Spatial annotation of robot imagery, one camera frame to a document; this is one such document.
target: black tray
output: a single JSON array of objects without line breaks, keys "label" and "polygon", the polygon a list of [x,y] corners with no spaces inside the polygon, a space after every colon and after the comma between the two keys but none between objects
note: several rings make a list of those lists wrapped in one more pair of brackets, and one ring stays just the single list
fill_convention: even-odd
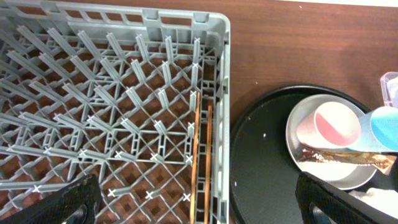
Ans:
[{"label": "black tray", "polygon": [[[231,132],[230,199],[238,223],[302,223],[295,198],[300,170],[287,151],[285,129],[293,107],[316,94],[340,96],[365,113],[369,111],[344,93],[313,85],[281,88],[250,106]],[[377,171],[357,190],[396,189],[393,183],[392,178]]]}]

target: light blue cup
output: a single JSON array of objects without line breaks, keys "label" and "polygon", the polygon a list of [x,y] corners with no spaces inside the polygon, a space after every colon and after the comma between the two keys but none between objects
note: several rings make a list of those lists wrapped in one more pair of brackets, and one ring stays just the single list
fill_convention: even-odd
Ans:
[{"label": "light blue cup", "polygon": [[361,152],[398,152],[398,109],[383,106],[359,118],[361,137],[349,148]]}]

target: wooden table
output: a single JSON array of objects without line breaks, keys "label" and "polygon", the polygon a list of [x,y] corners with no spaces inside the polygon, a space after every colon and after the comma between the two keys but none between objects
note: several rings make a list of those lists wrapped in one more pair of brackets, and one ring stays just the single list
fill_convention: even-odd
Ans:
[{"label": "wooden table", "polygon": [[212,11],[231,21],[231,122],[261,95],[311,83],[382,105],[380,77],[398,70],[398,8],[267,0],[72,0]]}]

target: chopstick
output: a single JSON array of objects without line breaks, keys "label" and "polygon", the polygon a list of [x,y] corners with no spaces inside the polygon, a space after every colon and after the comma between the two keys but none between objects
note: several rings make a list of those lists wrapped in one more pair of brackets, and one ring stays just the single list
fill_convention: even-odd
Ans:
[{"label": "chopstick", "polygon": [[211,137],[213,136],[213,105],[210,103],[207,113],[207,151],[206,151],[206,186],[205,186],[205,224],[209,223]]},{"label": "chopstick", "polygon": [[195,110],[195,134],[193,135],[193,159],[191,181],[190,223],[195,222],[195,196],[197,194],[197,163],[198,163],[198,132],[200,119],[200,92],[197,92],[197,108]]}]

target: dish rack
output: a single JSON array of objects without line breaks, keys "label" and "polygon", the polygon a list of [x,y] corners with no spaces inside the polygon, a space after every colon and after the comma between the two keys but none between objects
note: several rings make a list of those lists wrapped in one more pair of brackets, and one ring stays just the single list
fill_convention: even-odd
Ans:
[{"label": "dish rack", "polygon": [[98,223],[188,223],[201,95],[195,223],[228,223],[230,23],[212,12],[0,2],[0,218],[86,174]]}]

